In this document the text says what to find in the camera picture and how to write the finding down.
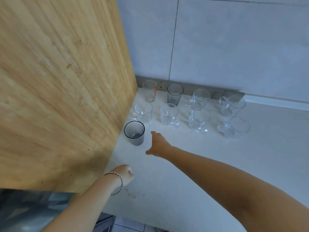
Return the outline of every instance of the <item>person's left arm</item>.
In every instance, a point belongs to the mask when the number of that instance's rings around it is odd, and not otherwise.
[[[129,165],[118,166],[111,172],[121,176],[124,186],[134,178]],[[116,174],[100,177],[41,232],[91,232],[108,198],[120,186],[121,179]]]

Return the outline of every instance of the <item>metal strip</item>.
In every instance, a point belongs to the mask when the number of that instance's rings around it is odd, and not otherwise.
[[[165,91],[167,92],[168,85],[172,83],[178,83],[183,86],[184,92],[183,94],[186,95],[193,95],[193,92],[196,89],[205,89],[207,90],[210,95],[211,99],[219,100],[222,96],[230,97],[231,95],[238,95],[239,98],[244,97],[245,93],[239,92],[234,89],[226,89],[226,88],[219,88],[219,87],[212,87],[212,86],[205,86],[205,85],[195,85],[195,84],[189,84],[189,83],[182,83],[177,81],[167,81],[167,80],[161,80],[161,79],[154,79],[154,78],[148,78],[144,76],[135,76],[137,86],[139,88],[143,88],[143,82],[146,80],[154,80],[157,83],[157,90]]]

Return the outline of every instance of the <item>glass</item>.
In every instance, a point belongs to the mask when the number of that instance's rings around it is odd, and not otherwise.
[[[208,131],[207,122],[211,119],[210,113],[203,108],[196,108],[192,111],[189,118],[189,127],[191,129],[199,130],[201,133],[206,133]]]
[[[227,124],[222,126],[218,126],[217,129],[220,132],[223,132],[224,136],[229,139],[235,139],[241,136],[244,133],[249,132],[250,130],[250,123],[240,117],[235,116]]]
[[[125,126],[125,135],[134,146],[144,142],[145,126],[140,121],[131,121]]]
[[[180,84],[170,84],[168,86],[168,103],[178,105],[181,95],[183,93],[183,87]]]
[[[211,95],[205,89],[197,89],[194,91],[192,98],[187,105],[192,109],[203,108],[209,101]]]
[[[139,102],[135,106],[135,113],[131,116],[134,120],[148,123],[152,119],[152,105],[149,102]]]
[[[154,80],[147,80],[143,82],[143,88],[146,89],[146,101],[152,103],[155,100],[157,91],[157,83]]]
[[[175,104],[164,104],[160,112],[161,123],[164,125],[173,125],[177,128],[179,126],[179,122],[177,121],[178,112],[179,110]]]
[[[219,103],[222,106],[222,115],[225,117],[236,116],[246,106],[246,101],[238,95],[232,95],[229,98],[222,96]]]

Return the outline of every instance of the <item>person's left hand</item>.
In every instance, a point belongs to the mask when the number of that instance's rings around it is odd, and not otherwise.
[[[126,164],[115,167],[111,172],[118,173],[121,176],[123,186],[127,186],[134,179],[131,167]]]

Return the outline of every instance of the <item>gray glass tumbler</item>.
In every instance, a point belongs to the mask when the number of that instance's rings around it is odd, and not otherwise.
[[[140,121],[131,121],[125,126],[125,135],[134,146],[144,142],[145,126]]]
[[[168,103],[172,103],[177,106],[182,94],[183,87],[180,84],[170,84],[168,86]]]

